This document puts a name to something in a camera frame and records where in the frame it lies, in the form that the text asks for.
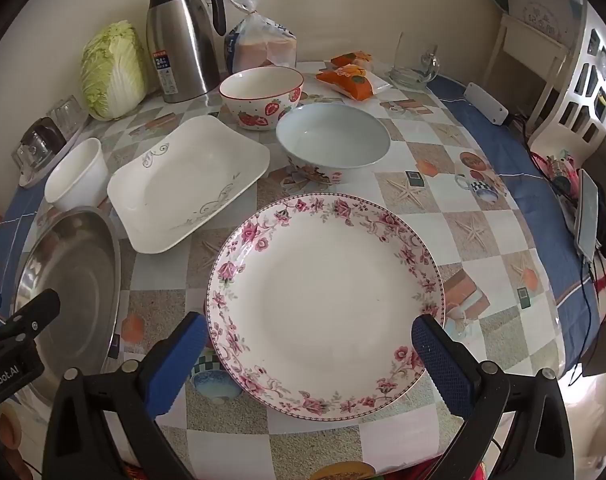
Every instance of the stainless steel tray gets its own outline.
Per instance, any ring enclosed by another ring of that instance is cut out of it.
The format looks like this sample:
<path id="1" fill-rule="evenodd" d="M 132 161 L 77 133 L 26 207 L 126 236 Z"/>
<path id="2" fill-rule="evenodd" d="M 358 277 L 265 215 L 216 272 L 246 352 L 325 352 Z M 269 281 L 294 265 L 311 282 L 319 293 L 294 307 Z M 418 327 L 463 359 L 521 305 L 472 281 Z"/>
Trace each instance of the stainless steel tray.
<path id="1" fill-rule="evenodd" d="M 45 371 L 30 387 L 51 406 L 69 367 L 100 373 L 118 311 L 120 248 L 110 219 L 94 207 L 62 214 L 44 232 L 19 274 L 14 310 L 46 288 L 61 302 L 58 317 L 36 338 Z"/>

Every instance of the white power adapter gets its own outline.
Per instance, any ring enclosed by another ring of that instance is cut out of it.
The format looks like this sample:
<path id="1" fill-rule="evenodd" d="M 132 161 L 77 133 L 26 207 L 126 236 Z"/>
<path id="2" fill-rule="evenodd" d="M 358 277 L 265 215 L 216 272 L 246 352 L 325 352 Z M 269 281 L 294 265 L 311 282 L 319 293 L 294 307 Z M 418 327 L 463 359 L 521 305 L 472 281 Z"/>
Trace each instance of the white power adapter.
<path id="1" fill-rule="evenodd" d="M 506 120 L 508 114 L 507 108 L 479 85 L 470 83 L 463 96 L 471 105 L 488 118 L 488 121 L 492 124 L 501 125 Z"/>

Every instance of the screw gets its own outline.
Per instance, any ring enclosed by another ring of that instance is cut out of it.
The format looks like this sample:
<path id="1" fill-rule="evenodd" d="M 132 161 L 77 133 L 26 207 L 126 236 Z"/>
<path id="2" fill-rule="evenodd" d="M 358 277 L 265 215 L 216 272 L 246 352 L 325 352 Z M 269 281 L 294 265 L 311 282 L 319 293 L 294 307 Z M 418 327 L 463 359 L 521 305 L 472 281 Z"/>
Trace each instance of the screw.
<path id="1" fill-rule="evenodd" d="M 76 379 L 76 376 L 78 375 L 78 370 L 76 368 L 68 368 L 65 373 L 63 374 L 63 377 L 65 378 L 66 381 L 71 381 L 72 379 Z"/>
<path id="2" fill-rule="evenodd" d="M 499 367 L 491 361 L 483 361 L 481 363 L 481 370 L 487 374 L 494 375 L 499 371 Z"/>
<path id="3" fill-rule="evenodd" d="M 136 359 L 130 359 L 128 361 L 125 361 L 120 366 L 120 369 L 123 370 L 127 374 L 134 372 L 137 368 L 138 368 L 138 361 Z"/>
<path id="4" fill-rule="evenodd" d="M 552 368 L 543 368 L 541 370 L 541 374 L 543 375 L 543 377 L 545 377 L 546 379 L 549 379 L 551 381 L 553 381 L 557 378 L 557 376 L 555 375 L 554 370 Z"/>

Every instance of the rectangular white dish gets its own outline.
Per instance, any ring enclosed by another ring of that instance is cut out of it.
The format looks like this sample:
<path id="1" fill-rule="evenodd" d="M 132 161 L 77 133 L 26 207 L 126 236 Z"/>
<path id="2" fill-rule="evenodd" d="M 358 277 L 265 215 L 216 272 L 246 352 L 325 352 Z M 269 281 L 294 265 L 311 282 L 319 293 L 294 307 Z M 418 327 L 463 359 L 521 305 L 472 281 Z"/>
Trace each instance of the rectangular white dish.
<path id="1" fill-rule="evenodd" d="M 256 182 L 270 150 L 206 115 L 116 170 L 107 193 L 139 253 L 176 245 Z"/>

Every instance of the orange snack package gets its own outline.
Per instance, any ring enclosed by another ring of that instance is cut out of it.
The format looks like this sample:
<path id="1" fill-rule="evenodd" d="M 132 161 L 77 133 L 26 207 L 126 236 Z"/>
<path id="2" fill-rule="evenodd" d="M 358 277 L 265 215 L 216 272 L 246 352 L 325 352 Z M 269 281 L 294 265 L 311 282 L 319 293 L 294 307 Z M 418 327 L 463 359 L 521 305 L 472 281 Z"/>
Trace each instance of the orange snack package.
<path id="1" fill-rule="evenodd" d="M 391 87 L 389 83 L 372 72 L 353 64 L 318 73 L 317 79 L 332 85 L 337 92 L 357 101 L 364 101 Z"/>
<path id="2" fill-rule="evenodd" d="M 356 52 L 348 52 L 347 54 L 343 54 L 342 56 L 334 57 L 330 60 L 330 62 L 337 67 L 352 64 L 360 66 L 361 68 L 365 68 L 367 70 L 372 70 L 372 56 L 371 54 L 367 54 L 362 50 L 357 50 Z"/>

